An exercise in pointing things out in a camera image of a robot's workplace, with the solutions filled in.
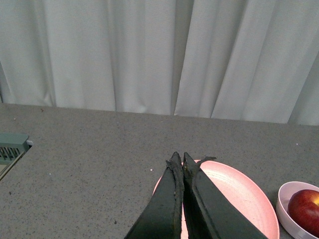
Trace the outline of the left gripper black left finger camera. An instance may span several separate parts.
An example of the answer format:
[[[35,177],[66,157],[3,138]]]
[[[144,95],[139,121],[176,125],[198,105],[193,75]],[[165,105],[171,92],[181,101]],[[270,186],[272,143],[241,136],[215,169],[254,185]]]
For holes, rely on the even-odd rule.
[[[182,227],[183,169],[174,152],[146,208],[125,238],[179,239]]]

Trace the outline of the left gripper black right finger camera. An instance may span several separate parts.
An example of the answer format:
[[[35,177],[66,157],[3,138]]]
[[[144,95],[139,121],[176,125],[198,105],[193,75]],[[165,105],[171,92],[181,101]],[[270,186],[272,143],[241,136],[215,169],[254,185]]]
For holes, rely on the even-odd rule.
[[[200,168],[214,160],[196,162],[187,152],[183,157],[184,217],[189,239],[265,239]]]

